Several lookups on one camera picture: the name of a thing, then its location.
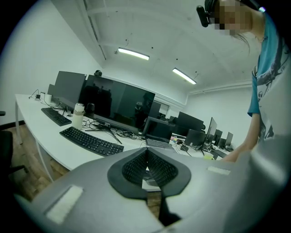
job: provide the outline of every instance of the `black keyboard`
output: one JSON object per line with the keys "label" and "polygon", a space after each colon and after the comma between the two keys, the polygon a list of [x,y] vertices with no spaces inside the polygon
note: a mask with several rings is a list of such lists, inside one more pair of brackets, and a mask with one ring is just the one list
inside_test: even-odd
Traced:
{"label": "black keyboard", "polygon": [[78,146],[102,156],[109,156],[123,152],[124,147],[91,136],[74,127],[60,132],[62,136]]}
{"label": "black keyboard", "polygon": [[61,114],[59,114],[56,110],[51,107],[46,107],[41,109],[44,114],[46,114],[54,123],[59,126],[65,126],[72,123],[69,119],[65,118]]}
{"label": "black keyboard", "polygon": [[146,144],[150,147],[162,147],[166,149],[173,149],[173,147],[166,142],[160,142],[157,140],[146,139]]}
{"label": "black keyboard", "polygon": [[210,154],[213,155],[213,158],[216,160],[218,156],[224,158],[225,156],[227,156],[227,154],[223,153],[222,151],[220,150],[214,150],[214,151],[211,151]]}

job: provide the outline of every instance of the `white ceiling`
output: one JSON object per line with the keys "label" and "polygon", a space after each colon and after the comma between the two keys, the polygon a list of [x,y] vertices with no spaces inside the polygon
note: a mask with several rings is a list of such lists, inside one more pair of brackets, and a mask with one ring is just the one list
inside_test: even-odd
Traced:
{"label": "white ceiling", "polygon": [[[187,92],[251,81],[259,43],[248,35],[249,51],[241,41],[212,25],[203,28],[196,7],[204,5],[204,0],[85,0],[86,7],[83,0],[76,1],[84,8],[80,10],[86,14],[84,19],[89,16],[92,20],[98,37],[95,46],[101,46],[105,62],[121,61],[147,69],[152,76]],[[118,47],[149,55],[150,60],[116,55]],[[175,67],[197,84],[173,73]]]}

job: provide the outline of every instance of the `ceiling light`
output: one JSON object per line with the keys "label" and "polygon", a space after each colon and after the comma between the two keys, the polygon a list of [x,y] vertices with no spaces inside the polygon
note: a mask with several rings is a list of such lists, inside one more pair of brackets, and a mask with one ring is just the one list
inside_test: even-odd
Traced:
{"label": "ceiling light", "polygon": [[196,84],[196,82],[193,79],[191,79],[189,76],[187,76],[186,74],[184,74],[183,72],[181,72],[177,68],[173,69],[173,72],[180,75],[182,78],[185,78],[188,82],[190,82],[192,84]]}
{"label": "ceiling light", "polygon": [[130,55],[133,55],[133,56],[137,56],[139,58],[142,58],[142,59],[145,59],[145,60],[149,60],[149,56],[147,55],[144,55],[144,54],[141,54],[141,53],[137,53],[137,52],[134,52],[132,50],[128,50],[128,49],[123,49],[123,48],[118,48],[118,51],[120,53],[126,53],[126,54],[130,54]]}
{"label": "ceiling light", "polygon": [[264,7],[260,7],[260,8],[259,8],[259,11],[260,11],[260,12],[265,12],[266,10],[265,10]]}

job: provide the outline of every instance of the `white bottle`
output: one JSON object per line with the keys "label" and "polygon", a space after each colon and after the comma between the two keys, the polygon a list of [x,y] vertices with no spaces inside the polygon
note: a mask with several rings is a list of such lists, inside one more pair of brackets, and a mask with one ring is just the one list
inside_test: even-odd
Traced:
{"label": "white bottle", "polygon": [[76,103],[72,119],[72,126],[75,127],[76,129],[82,128],[84,113],[85,113],[84,104]]}

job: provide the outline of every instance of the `office chair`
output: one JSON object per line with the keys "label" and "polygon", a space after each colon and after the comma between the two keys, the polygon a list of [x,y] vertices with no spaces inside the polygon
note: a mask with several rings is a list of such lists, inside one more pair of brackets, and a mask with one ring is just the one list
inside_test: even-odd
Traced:
{"label": "office chair", "polygon": [[[0,111],[0,116],[5,116],[4,111]],[[13,155],[13,137],[12,133],[9,131],[0,131],[0,160],[2,169],[6,174],[11,174],[20,169],[24,169],[25,173],[28,172],[24,165],[10,167],[11,159]]]}

